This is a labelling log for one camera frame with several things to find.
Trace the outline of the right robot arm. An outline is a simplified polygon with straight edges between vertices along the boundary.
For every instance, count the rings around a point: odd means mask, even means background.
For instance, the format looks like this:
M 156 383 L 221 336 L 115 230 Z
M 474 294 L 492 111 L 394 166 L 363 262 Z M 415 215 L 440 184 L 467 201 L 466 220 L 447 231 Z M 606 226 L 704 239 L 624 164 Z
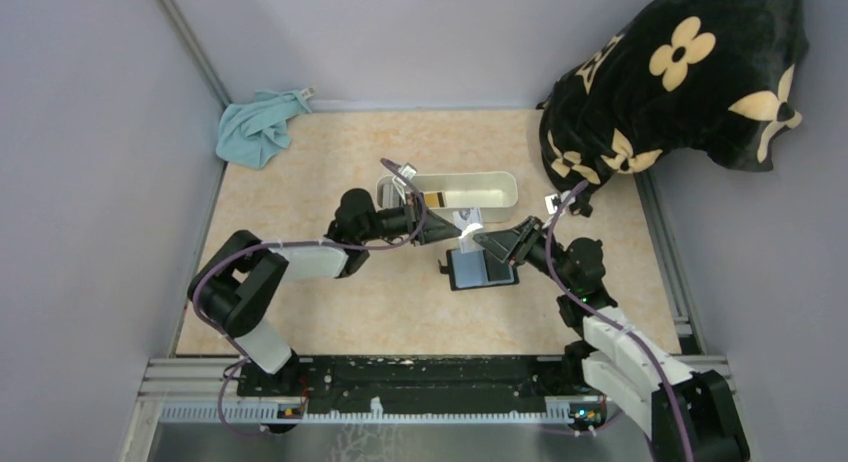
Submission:
M 529 265 L 562 290 L 560 316 L 580 341 L 564 358 L 584 385 L 609 396 L 643 432 L 657 461 L 748 461 L 751 450 L 733 392 L 714 369 L 698 371 L 658 347 L 628 320 L 603 278 L 603 244 L 557 242 L 529 217 L 473 239 L 511 266 Z

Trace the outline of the white patterned credit card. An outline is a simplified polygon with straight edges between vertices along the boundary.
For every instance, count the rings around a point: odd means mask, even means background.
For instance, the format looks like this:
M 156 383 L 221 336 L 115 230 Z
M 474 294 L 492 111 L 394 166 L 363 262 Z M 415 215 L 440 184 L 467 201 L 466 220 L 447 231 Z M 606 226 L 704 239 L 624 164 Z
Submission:
M 460 230 L 458 248 L 461 253 L 473 253 L 481 250 L 474 240 L 475 233 L 483 229 L 483 218 L 478 207 L 462 208 L 452 213 L 453 224 Z

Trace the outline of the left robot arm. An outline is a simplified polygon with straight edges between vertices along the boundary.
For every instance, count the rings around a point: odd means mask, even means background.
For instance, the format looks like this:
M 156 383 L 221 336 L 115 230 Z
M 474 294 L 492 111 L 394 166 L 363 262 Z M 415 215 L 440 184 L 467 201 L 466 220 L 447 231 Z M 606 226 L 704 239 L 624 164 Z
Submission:
M 319 239 L 263 241 L 248 230 L 234 232 L 192 279 L 187 298 L 202 322 L 264 373 L 277 375 L 297 362 L 296 352 L 265 317 L 282 283 L 346 278 L 374 251 L 441 242 L 461 233 L 420 196 L 377 209 L 367 190 L 355 188 L 343 194 Z

